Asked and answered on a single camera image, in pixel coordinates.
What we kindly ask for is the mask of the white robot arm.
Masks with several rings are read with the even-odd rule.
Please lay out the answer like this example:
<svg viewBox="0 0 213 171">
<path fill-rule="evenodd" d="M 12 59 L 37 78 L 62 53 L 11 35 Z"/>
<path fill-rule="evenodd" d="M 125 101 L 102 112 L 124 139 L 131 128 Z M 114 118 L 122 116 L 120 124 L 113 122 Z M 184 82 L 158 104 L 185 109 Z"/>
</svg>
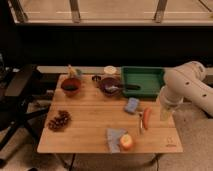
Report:
<svg viewBox="0 0 213 171">
<path fill-rule="evenodd" d="M 167 120 L 184 99 L 213 117 L 213 88 L 203 82 L 205 77 L 206 69 L 198 61 L 167 68 L 163 77 L 165 85 L 158 95 L 160 119 Z"/>
</svg>

